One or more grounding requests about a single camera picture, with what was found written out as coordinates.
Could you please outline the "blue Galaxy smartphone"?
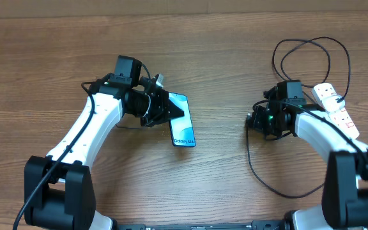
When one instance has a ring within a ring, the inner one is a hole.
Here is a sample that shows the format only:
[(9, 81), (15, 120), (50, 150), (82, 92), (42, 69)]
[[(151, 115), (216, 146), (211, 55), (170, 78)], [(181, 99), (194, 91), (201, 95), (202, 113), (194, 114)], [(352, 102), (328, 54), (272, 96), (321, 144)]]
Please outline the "blue Galaxy smartphone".
[(196, 146), (188, 98), (186, 95), (169, 93), (170, 101), (183, 111), (183, 116), (170, 120), (171, 138), (174, 146), (191, 148)]

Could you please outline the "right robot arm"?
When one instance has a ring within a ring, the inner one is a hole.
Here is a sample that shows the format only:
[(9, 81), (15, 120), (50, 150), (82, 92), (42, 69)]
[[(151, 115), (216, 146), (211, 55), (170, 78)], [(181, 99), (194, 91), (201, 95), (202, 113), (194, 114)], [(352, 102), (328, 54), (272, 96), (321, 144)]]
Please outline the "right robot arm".
[(326, 162), (321, 204), (289, 211), (282, 220), (254, 220), (253, 229), (368, 229), (368, 145), (330, 83), (312, 87), (314, 104), (299, 80), (278, 83), (247, 115), (246, 126), (275, 141), (287, 135), (309, 143)]

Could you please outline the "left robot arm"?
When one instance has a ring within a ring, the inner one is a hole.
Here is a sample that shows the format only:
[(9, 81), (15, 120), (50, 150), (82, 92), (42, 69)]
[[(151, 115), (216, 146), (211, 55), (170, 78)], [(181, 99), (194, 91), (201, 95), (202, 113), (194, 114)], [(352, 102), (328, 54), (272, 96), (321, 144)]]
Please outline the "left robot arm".
[(124, 115), (140, 119), (142, 127), (169, 123), (175, 146), (191, 145), (188, 98), (168, 92), (162, 74), (141, 76), (146, 66), (118, 56), (115, 70), (83, 82), (88, 94), (83, 111), (71, 129), (45, 157), (31, 156), (24, 168), (24, 205), (21, 219), (44, 229), (117, 229), (113, 218), (96, 208), (91, 168), (110, 131)]

